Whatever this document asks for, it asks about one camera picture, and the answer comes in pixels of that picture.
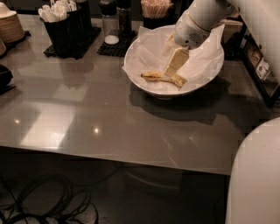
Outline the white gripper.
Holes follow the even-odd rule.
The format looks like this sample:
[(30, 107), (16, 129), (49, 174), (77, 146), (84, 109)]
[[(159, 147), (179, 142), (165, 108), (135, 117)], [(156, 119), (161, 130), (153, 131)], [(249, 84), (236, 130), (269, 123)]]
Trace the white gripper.
[[(177, 45), (196, 49), (200, 47), (209, 37), (210, 31), (206, 31), (198, 26), (188, 10), (184, 11), (175, 24), (172, 32), (164, 43), (161, 54), (166, 56), (170, 50)], [(176, 48), (168, 57), (164, 66), (164, 75), (172, 77), (189, 59), (187, 48)]]

